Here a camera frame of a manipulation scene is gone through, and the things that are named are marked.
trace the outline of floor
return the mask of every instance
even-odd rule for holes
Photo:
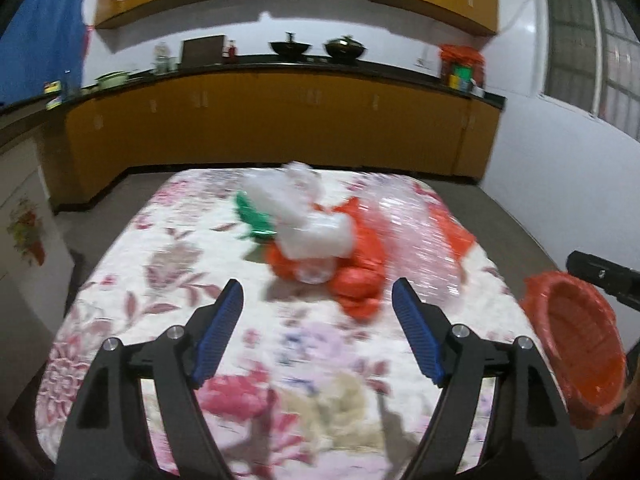
[[[171,173],[128,176],[87,212],[62,212],[56,222],[70,250],[82,255],[78,283],[84,282],[130,218],[142,208]],[[525,293],[524,278],[556,268],[554,263],[520,225],[481,189],[469,184],[426,180],[451,212],[469,229],[493,260],[516,298]],[[37,389],[37,381],[32,389]],[[28,406],[34,391],[26,392]],[[575,430],[583,467],[588,473],[603,457],[615,435],[615,417],[596,430]]]

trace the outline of kitchen counter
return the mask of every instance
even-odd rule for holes
[[[139,73],[45,110],[49,99],[0,114],[8,125],[0,151],[33,136],[52,205],[71,208],[95,203],[119,176],[150,166],[302,160],[478,179],[505,104],[384,64],[276,55]]]
[[[130,79],[130,81],[122,86],[110,88],[107,90],[95,90],[84,96],[79,96],[77,98],[71,99],[68,104],[78,104],[79,102],[82,102],[89,98],[122,92],[127,89],[135,88],[137,86],[153,84],[170,78],[203,75],[213,72],[228,72],[229,70],[280,70],[283,68],[288,70],[299,69],[305,71],[311,70],[313,72],[361,75],[367,78],[408,83],[428,88],[430,90],[436,90],[438,92],[455,95],[457,97],[462,97],[465,99],[478,100],[495,108],[498,108],[499,110],[502,110],[502,108],[504,108],[506,101],[504,97],[488,92],[485,93],[484,98],[477,97],[466,92],[460,92],[458,90],[454,90],[453,88],[449,88],[448,86],[444,86],[440,82],[440,79],[435,76],[416,72],[415,70],[400,68],[397,66],[385,65],[382,63],[373,63],[370,61],[360,60],[356,60],[351,63],[344,63],[337,62],[336,60],[328,56],[303,56],[300,61],[290,61],[283,59],[276,54],[257,54],[253,56],[238,56],[238,60],[234,63],[178,69],[176,72],[162,75],[154,75],[151,72],[139,73],[137,75],[133,75],[132,79]]]

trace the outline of blue curtain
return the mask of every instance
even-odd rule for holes
[[[43,93],[44,83],[82,81],[82,0],[24,0],[0,38],[0,102]]]

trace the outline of green plastic bag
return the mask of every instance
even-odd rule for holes
[[[269,215],[256,210],[244,191],[238,191],[236,194],[236,207],[241,221],[251,226],[251,232],[247,236],[256,242],[266,242],[275,236],[276,231],[271,225]]]

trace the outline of clear plastic wrap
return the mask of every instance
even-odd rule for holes
[[[245,176],[242,190],[255,209],[273,220],[275,240],[284,257],[305,260],[300,281],[329,280],[336,266],[333,259],[353,252],[353,220],[344,213],[316,209],[320,181],[306,164],[291,162],[281,170],[252,171]]]
[[[457,298],[458,265],[412,182],[372,174],[359,195],[362,217],[380,235],[387,254],[385,302],[390,302],[391,284],[403,277],[423,301],[446,307]]]

